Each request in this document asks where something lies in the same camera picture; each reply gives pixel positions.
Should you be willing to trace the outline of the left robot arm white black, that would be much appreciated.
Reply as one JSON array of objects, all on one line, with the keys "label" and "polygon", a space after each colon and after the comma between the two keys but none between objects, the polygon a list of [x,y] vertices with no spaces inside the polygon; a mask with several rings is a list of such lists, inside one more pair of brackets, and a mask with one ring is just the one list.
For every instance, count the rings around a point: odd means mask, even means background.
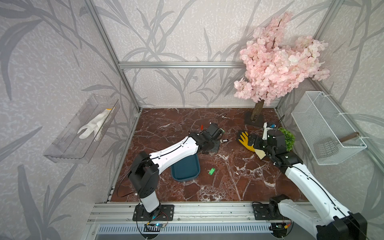
[{"label": "left robot arm white black", "polygon": [[225,131],[216,123],[211,123],[206,130],[189,133],[168,148],[150,154],[141,152],[136,156],[127,178],[147,213],[153,215],[160,211],[161,204],[156,189],[163,171],[184,158],[209,152],[224,133]]}]

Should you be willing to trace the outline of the teal plastic storage box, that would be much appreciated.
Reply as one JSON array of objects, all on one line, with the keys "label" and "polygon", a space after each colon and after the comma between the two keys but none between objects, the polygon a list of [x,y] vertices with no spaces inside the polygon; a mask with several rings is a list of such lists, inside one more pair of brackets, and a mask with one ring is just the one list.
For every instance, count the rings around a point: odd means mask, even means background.
[{"label": "teal plastic storage box", "polygon": [[201,172],[198,154],[188,156],[171,166],[171,175],[177,182],[196,179]]}]

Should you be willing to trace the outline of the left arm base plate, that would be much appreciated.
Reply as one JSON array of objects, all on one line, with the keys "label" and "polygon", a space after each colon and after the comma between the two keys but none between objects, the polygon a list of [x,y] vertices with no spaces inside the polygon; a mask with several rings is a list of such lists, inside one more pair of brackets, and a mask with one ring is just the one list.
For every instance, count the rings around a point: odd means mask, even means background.
[{"label": "left arm base plate", "polygon": [[175,213],[174,205],[160,205],[153,212],[149,213],[143,205],[135,207],[133,221],[172,221]]}]

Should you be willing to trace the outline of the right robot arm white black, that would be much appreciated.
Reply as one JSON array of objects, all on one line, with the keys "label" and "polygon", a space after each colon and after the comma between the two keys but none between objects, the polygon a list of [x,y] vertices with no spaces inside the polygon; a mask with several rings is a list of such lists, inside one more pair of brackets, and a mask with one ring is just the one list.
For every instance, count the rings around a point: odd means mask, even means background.
[{"label": "right robot arm white black", "polygon": [[241,132],[238,141],[271,163],[290,179],[315,208],[316,213],[300,207],[286,195],[270,198],[269,203],[253,203],[255,218],[291,220],[317,240],[366,240],[368,222],[360,213],[352,213],[333,197],[298,155],[287,151],[285,135],[265,128],[263,137]]}]

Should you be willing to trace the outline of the green key tag with key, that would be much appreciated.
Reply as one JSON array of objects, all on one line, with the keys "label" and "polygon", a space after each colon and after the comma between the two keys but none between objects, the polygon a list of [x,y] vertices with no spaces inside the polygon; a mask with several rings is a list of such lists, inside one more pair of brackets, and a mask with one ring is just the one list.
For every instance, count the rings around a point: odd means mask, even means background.
[{"label": "green key tag with key", "polygon": [[215,171],[216,171],[215,168],[210,169],[210,171],[209,171],[209,175],[213,175]]}]

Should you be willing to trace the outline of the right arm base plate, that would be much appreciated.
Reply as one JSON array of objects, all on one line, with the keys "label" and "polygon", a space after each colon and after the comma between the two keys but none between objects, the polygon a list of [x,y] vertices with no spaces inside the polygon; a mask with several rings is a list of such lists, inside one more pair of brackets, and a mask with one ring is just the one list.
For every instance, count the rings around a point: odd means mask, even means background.
[{"label": "right arm base plate", "polygon": [[253,202],[255,220],[265,221],[285,221],[285,217],[280,214],[279,209],[274,204],[263,204],[261,202]]}]

